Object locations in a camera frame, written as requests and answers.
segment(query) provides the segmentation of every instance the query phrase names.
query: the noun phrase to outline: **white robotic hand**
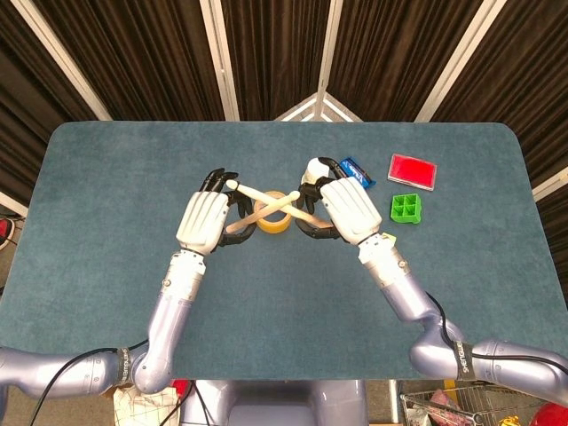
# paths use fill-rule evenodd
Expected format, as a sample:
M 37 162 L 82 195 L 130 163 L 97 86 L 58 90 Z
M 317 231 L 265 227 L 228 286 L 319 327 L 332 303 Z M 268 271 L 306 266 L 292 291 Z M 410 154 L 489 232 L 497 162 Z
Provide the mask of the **white robotic hand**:
M 231 191 L 220 193 L 228 179 L 237 173 L 213 170 L 203 181 L 198 192 L 194 193 L 185 208 L 184 216 L 177 229 L 176 238 L 182 249 L 191 250 L 202 256 L 209 255 L 218 246 L 238 244 L 245 241 L 255 231 L 256 225 L 249 225 L 240 234 L 223 235 L 223 227 L 229 207 L 237 202 L 239 215 L 252 213 L 252 201 L 241 193 Z
M 379 231 L 381 215 L 355 177 L 342 177 L 319 190 L 335 228 L 344 240 L 357 246 Z
M 332 170 L 336 180 L 328 177 Z M 298 208 L 305 204 L 313 213 L 314 203 L 323 200 L 333 228 L 316 229 L 297 219 L 296 224 L 312 238 L 338 238 L 353 245 L 379 231 L 381 215 L 367 193 L 355 177 L 347 177 L 339 164 L 327 157 L 313 158 L 302 177 L 299 188 L 301 197 L 296 202 Z
M 182 249 L 209 255 L 219 243 L 228 211 L 229 197 L 225 193 L 194 193 L 176 233 Z

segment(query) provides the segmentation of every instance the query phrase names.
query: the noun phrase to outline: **lavender robot arm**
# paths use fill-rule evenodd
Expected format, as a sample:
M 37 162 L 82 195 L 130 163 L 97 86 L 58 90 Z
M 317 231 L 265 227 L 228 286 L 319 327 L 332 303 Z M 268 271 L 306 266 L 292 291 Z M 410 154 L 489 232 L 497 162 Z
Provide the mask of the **lavender robot arm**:
M 336 162 L 323 160 L 319 159 L 334 166 L 329 169 L 336 179 L 327 176 L 329 169 L 317 168 L 319 175 L 308 173 L 309 165 L 300 191 L 322 199 L 336 231 L 359 247 L 360 262 L 398 318 L 423 326 L 423 333 L 410 349 L 413 367 L 431 378 L 485 380 L 568 406 L 568 359 L 552 351 L 503 341 L 487 340 L 472 347 L 463 342 L 455 324 L 446 321 L 443 327 L 441 310 L 412 277 L 408 262 L 393 241 L 378 233 L 381 216 L 365 190 L 354 177 L 336 172 Z M 329 230 L 304 233 L 313 238 L 336 238 Z
M 205 273 L 204 256 L 217 246 L 244 242 L 256 228 L 249 225 L 242 233 L 223 234 L 226 214 L 233 203 L 238 203 L 242 217 L 252 212 L 250 199 L 234 192 L 220 193 L 225 181 L 237 176 L 223 169 L 213 170 L 189 201 L 177 231 L 181 250 L 171 258 L 162 281 L 148 327 L 149 342 L 131 350 L 106 348 L 79 358 L 0 348 L 0 421 L 9 385 L 40 398 L 67 364 L 53 383 L 49 398 L 100 394 L 112 386 L 132 382 L 141 391 L 152 393 L 169 384 L 173 353 Z
M 462 343 L 462 332 L 447 321 L 446 330 L 453 344 L 450 347 L 444 339 L 439 309 L 413 279 L 407 261 L 391 240 L 379 234 L 369 237 L 359 244 L 359 260 L 369 270 L 398 318 L 421 323 L 424 327 L 424 332 L 410 349 L 410 362 L 418 372 L 436 379 L 485 380 L 568 406 L 568 374 L 565 371 L 545 362 L 496 357 L 538 357 L 564 368 L 568 368 L 568 359 L 552 351 L 495 340 L 477 343 L 468 353 L 467 345 Z

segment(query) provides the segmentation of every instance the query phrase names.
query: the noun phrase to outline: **green plastic block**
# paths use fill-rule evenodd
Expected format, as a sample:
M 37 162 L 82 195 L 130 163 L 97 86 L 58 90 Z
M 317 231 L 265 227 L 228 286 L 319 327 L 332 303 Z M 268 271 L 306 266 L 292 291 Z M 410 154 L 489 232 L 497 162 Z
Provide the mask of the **green plastic block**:
M 402 193 L 392 197 L 390 218 L 400 224 L 420 224 L 422 203 L 417 193 Z

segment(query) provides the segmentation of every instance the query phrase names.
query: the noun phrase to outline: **dark curtain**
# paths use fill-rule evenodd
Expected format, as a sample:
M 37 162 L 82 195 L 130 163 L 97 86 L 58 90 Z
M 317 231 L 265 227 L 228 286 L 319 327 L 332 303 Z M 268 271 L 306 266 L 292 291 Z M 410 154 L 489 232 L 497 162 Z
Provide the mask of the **dark curtain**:
M 318 90 L 329 0 L 223 0 L 242 120 L 273 120 Z
M 327 91 L 363 121 L 412 121 L 481 0 L 345 0 Z
M 568 306 L 568 185 L 543 198 L 536 206 Z
M 224 120 L 199 0 L 35 4 L 115 120 Z
M 433 121 L 505 122 L 533 186 L 568 166 L 568 2 L 507 2 Z
M 0 191 L 28 205 L 51 133 L 93 112 L 10 2 L 0 2 Z

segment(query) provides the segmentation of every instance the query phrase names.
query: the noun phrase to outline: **black band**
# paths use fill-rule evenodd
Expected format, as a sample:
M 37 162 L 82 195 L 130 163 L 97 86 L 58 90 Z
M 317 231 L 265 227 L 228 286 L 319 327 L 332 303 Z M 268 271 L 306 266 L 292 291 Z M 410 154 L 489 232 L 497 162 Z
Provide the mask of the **black band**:
M 130 351 L 128 348 L 119 348 L 117 352 L 118 356 L 118 377 L 117 386 L 125 384 L 130 379 Z
M 473 346 L 469 343 L 454 341 L 454 356 L 458 363 L 458 380 L 476 380 L 473 372 Z

